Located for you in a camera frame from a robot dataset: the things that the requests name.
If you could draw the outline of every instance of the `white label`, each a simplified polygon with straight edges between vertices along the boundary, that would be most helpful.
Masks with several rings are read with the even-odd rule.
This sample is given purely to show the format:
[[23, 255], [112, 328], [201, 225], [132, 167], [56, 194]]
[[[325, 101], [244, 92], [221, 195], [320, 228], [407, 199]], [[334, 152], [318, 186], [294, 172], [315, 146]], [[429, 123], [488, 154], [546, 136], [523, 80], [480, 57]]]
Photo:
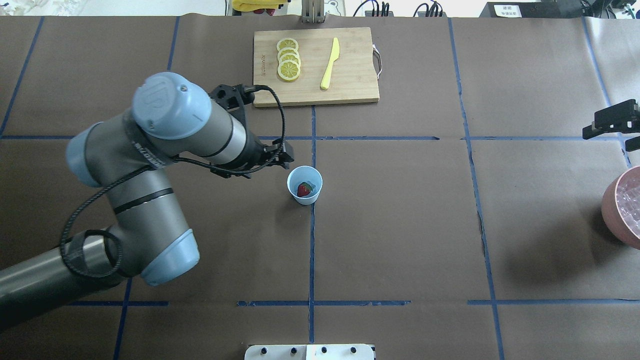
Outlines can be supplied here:
[[493, 8], [499, 17], [522, 17], [518, 5], [494, 5]]

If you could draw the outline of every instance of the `light blue cap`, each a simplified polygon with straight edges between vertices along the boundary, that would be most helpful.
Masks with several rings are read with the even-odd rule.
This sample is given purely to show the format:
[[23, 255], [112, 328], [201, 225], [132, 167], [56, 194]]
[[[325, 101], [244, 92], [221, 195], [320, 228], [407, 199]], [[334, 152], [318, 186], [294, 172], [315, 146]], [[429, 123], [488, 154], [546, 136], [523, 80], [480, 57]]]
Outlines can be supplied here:
[[199, 260], [198, 244], [189, 229], [151, 261], [140, 276], [147, 284], [157, 286], [191, 270]]
[[181, 75], [160, 72], [136, 90], [131, 113], [148, 134], [165, 140], [183, 139], [205, 126], [211, 99]]
[[101, 122], [98, 122], [82, 133], [76, 135], [69, 144], [67, 144], [67, 165], [71, 172], [73, 172], [78, 180], [85, 185], [92, 188], [99, 188], [100, 184], [91, 176], [89, 168], [86, 166], [86, 157], [84, 156], [84, 150], [86, 148], [86, 139], [89, 137], [91, 130]]

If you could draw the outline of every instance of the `yellow knife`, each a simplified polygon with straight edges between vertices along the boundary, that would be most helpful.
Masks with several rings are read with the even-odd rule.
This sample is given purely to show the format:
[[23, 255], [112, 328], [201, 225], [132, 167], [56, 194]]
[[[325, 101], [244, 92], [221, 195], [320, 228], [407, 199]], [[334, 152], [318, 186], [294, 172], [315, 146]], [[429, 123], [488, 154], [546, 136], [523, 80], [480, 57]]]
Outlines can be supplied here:
[[331, 71], [333, 70], [333, 62], [338, 60], [340, 56], [340, 43], [338, 42], [338, 38], [333, 38], [333, 45], [331, 46], [331, 55], [329, 56], [329, 63], [326, 65], [326, 70], [324, 71], [324, 76], [322, 77], [322, 81], [320, 82], [320, 88], [322, 90], [326, 90], [329, 88], [331, 83]]

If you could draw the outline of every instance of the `yellow towel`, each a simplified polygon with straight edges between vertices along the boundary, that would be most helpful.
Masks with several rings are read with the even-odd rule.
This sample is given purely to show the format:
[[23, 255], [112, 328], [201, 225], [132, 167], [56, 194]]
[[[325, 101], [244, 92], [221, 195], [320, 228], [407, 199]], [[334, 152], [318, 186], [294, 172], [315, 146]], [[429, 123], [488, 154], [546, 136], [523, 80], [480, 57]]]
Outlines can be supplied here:
[[231, 6], [239, 12], [252, 12], [258, 9], [277, 9], [287, 0], [232, 0]]

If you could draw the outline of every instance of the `cutting board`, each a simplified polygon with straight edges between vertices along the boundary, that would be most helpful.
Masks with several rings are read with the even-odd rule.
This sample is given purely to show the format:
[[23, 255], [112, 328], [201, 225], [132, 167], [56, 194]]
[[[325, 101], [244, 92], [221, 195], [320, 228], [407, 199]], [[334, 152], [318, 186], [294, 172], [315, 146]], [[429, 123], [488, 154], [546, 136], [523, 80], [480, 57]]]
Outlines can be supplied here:
[[[333, 38], [340, 42], [340, 58], [333, 64], [331, 86], [320, 89]], [[298, 41], [302, 71], [290, 83], [278, 77], [278, 51], [282, 38]], [[373, 67], [370, 28], [256, 31], [253, 37], [253, 84], [268, 85], [284, 106], [377, 102], [378, 79]], [[276, 106], [269, 92], [255, 93], [256, 108]]]

